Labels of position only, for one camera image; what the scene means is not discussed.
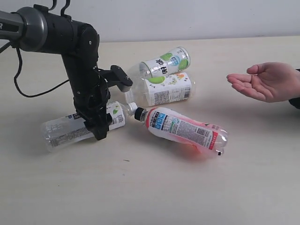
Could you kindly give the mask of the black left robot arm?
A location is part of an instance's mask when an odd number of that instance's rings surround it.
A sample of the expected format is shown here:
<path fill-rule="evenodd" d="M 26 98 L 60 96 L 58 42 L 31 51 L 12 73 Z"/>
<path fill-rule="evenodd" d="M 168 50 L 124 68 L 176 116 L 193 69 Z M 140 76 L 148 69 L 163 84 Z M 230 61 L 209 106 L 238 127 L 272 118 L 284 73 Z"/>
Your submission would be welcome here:
<path fill-rule="evenodd" d="M 0 13 L 0 38 L 19 53 L 39 52 L 59 54 L 66 69 L 74 96 L 76 112 L 85 120 L 86 128 L 97 140 L 106 138 L 111 118 L 106 113 L 109 90 L 98 69 L 100 37 L 88 23 L 72 20 L 65 14 L 66 1 L 60 15 L 35 4 L 15 12 Z"/>

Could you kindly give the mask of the person's open hand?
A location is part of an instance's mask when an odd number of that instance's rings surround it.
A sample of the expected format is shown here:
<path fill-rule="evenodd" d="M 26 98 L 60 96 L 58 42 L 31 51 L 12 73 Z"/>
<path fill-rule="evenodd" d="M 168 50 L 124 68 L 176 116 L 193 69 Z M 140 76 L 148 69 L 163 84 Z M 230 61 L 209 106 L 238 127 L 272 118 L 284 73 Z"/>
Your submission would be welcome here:
<path fill-rule="evenodd" d="M 255 64 L 246 74 L 229 74 L 232 88 L 242 95 L 267 103 L 288 101 L 293 97 L 296 69 L 286 63 Z"/>

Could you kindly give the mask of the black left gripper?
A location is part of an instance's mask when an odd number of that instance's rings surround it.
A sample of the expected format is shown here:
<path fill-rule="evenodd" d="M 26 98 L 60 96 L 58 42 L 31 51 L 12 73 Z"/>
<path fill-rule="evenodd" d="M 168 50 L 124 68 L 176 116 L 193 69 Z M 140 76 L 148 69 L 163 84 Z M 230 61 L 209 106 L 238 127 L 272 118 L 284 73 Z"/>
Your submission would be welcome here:
<path fill-rule="evenodd" d="M 106 109 L 110 93 L 97 67 L 88 73 L 85 89 L 77 97 L 76 112 L 84 119 L 85 127 L 98 141 L 105 139 L 112 122 L 112 117 Z"/>

